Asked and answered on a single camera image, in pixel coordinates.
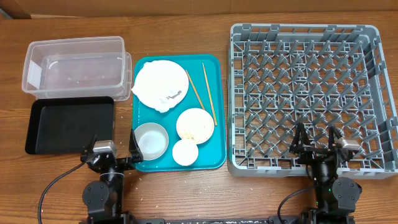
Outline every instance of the blue tray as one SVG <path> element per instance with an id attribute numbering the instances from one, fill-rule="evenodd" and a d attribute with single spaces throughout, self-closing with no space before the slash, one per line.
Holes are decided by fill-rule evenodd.
<path id="1" fill-rule="evenodd" d="M 189 84 L 190 86 L 185 98 L 177 104 L 176 107 L 170 109 L 166 113 L 160 113 L 155 109 L 145 106 L 134 95 L 132 128 L 136 129 L 142 124 L 153 122 L 162 125 L 169 134 L 169 146 L 166 152 L 158 159 L 136 164 L 136 169 L 141 172 L 160 172 L 219 168 L 224 164 L 226 159 L 226 135 L 223 85 L 221 82 L 221 70 L 218 59 L 212 55 L 145 57 L 137 62 L 134 69 L 134 79 L 146 62 L 152 62 L 154 60 L 170 60 L 181 65 L 185 70 L 188 70 L 206 111 L 213 116 L 202 68 L 202 63 L 205 64 L 218 125 L 215 126 L 212 137 L 207 142 L 198 145 L 198 159 L 191 166 L 180 166 L 172 157 L 173 146 L 180 140 L 175 127 L 177 118 L 182 112 L 189 108 L 201 108 L 191 84 Z"/>

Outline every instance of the small white bowl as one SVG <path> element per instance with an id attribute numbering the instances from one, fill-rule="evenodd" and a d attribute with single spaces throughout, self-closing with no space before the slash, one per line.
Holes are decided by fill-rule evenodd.
<path id="1" fill-rule="evenodd" d="M 169 145 L 169 135 L 159 124 L 145 123 L 134 130 L 139 149 L 145 161 L 159 158 Z"/>
<path id="2" fill-rule="evenodd" d="M 191 108 L 182 112 L 177 119 L 177 134 L 181 139 L 191 139 L 195 144 L 209 140 L 214 131 L 213 118 L 207 111 Z"/>
<path id="3" fill-rule="evenodd" d="M 173 147 L 173 159 L 181 166 L 190 166 L 198 159 L 198 146 L 191 139 L 181 139 Z"/>

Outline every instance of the chopstick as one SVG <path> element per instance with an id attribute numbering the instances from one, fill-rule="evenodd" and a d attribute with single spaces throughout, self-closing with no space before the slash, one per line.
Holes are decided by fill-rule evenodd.
<path id="1" fill-rule="evenodd" d="M 207 74 L 206 74 L 205 64 L 202 63 L 201 65 L 203 66 L 203 73 L 205 73 L 207 92 L 209 93 L 211 111 L 213 112 L 213 117 L 214 117 L 214 124 L 215 124 L 215 126 L 217 126 L 217 118 L 216 118 L 216 113 L 214 111 L 213 100 L 211 99 L 210 87 L 209 87 L 209 82 L 207 81 Z"/>
<path id="2" fill-rule="evenodd" d="M 192 79 L 191 79 L 191 76 L 189 75 L 189 73 L 188 73 L 187 70 L 186 70 L 185 72 L 186 72 L 187 75 L 188 75 L 189 81 L 191 82 L 193 91 L 195 92 L 195 94 L 196 94 L 196 96 L 197 96 L 197 98 L 198 98 L 198 100 L 199 100 L 199 103 L 200 103 L 200 106 L 201 106 L 202 110 L 205 110 L 205 107 L 203 106 L 203 103 L 201 103 L 201 100 L 200 100 L 199 94 L 198 94 L 198 92 L 197 92 L 197 89 L 195 88 L 195 85 L 193 84 L 193 81 L 192 81 Z"/>

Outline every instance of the wooden table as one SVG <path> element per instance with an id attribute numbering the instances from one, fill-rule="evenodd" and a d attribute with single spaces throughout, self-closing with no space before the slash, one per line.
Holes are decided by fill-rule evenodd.
<path id="1" fill-rule="evenodd" d="M 77 165 L 78 155 L 30 156 L 24 151 L 30 106 L 35 98 L 21 90 L 29 43 L 36 40 L 119 35 L 133 64 L 148 55 L 213 54 L 220 60 L 227 112 L 226 63 L 229 29 L 234 23 L 372 24 L 380 33 L 391 85 L 398 85 L 398 13 L 348 12 L 248 14 L 223 16 L 103 17 L 0 21 L 0 222 L 37 223 L 37 204 L 55 177 Z M 114 141 L 127 156 L 132 98 L 116 103 Z M 87 216 L 81 193 L 98 174 L 81 168 L 57 182 L 43 205 L 44 223 L 76 223 Z M 357 203 L 358 223 L 397 223 L 398 176 L 358 180 L 364 191 Z M 124 209 L 137 218 L 249 218 L 275 215 L 290 193 L 309 186 L 306 177 L 233 177 L 218 170 L 126 174 Z M 314 205 L 312 192 L 290 199 L 283 215 Z"/>

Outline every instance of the dish rack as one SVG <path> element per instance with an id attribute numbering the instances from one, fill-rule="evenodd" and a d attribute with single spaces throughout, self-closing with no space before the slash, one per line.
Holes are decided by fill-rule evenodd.
<path id="1" fill-rule="evenodd" d="M 235 24 L 228 78 L 228 170 L 237 176 L 306 175 L 289 152 L 302 122 L 316 147 L 328 127 L 359 142 L 338 175 L 398 173 L 398 119 L 374 26 Z"/>

